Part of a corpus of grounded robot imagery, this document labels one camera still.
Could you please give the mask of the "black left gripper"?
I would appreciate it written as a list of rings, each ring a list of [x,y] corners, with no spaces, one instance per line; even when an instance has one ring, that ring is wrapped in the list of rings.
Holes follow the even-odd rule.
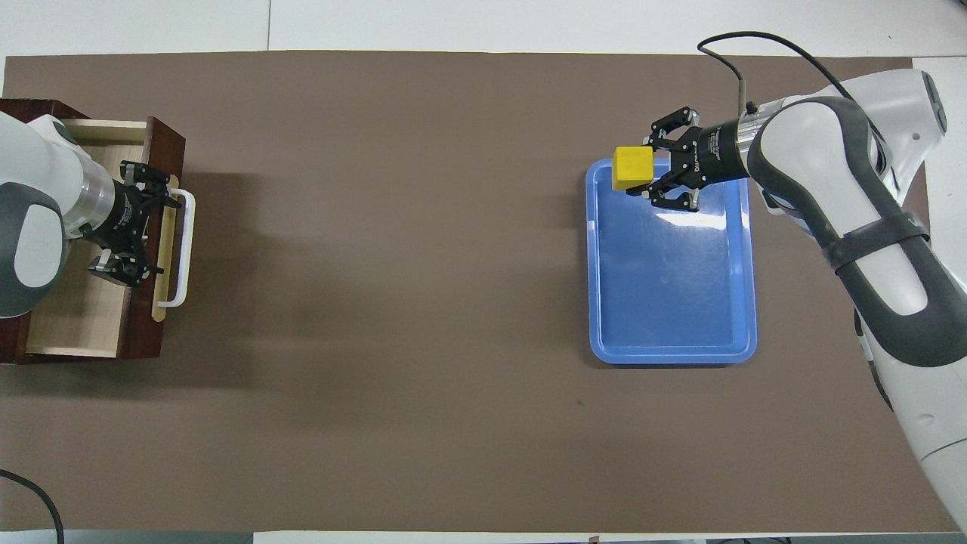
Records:
[[[90,275],[120,286],[142,286],[151,276],[165,275],[145,254],[143,240],[150,211],[148,208],[182,208],[172,196],[172,175],[141,162],[121,161],[122,183],[112,182],[114,199],[110,212],[94,229],[94,244],[102,252],[88,266]]]

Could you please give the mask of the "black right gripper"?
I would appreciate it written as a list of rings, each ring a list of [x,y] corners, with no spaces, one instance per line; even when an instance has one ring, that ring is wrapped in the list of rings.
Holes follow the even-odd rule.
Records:
[[[688,186],[709,186],[747,177],[746,165],[740,155],[739,121],[736,119],[701,128],[695,126],[699,113],[691,107],[681,107],[650,124],[645,146],[674,146],[675,131],[687,128],[680,137],[681,177],[664,175],[646,188],[652,206],[672,211],[698,211],[698,190]]]

